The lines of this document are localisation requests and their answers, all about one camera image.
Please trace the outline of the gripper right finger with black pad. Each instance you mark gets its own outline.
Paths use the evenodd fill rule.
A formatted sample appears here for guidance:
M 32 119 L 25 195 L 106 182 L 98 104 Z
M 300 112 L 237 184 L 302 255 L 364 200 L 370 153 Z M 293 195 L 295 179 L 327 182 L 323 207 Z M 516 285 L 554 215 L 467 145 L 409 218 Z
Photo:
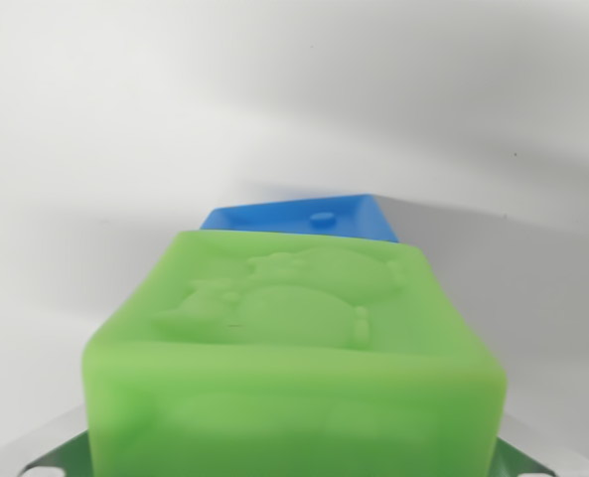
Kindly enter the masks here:
M 589 476 L 589 459 L 505 414 L 495 449 L 496 476 Z

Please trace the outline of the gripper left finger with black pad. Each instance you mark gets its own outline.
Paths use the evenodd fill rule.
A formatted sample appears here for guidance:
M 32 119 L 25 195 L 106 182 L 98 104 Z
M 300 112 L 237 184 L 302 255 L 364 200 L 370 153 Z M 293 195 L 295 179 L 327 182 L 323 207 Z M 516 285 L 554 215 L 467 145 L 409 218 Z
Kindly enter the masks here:
M 37 468 L 60 476 L 92 476 L 83 405 L 0 448 L 0 476 L 27 476 Z

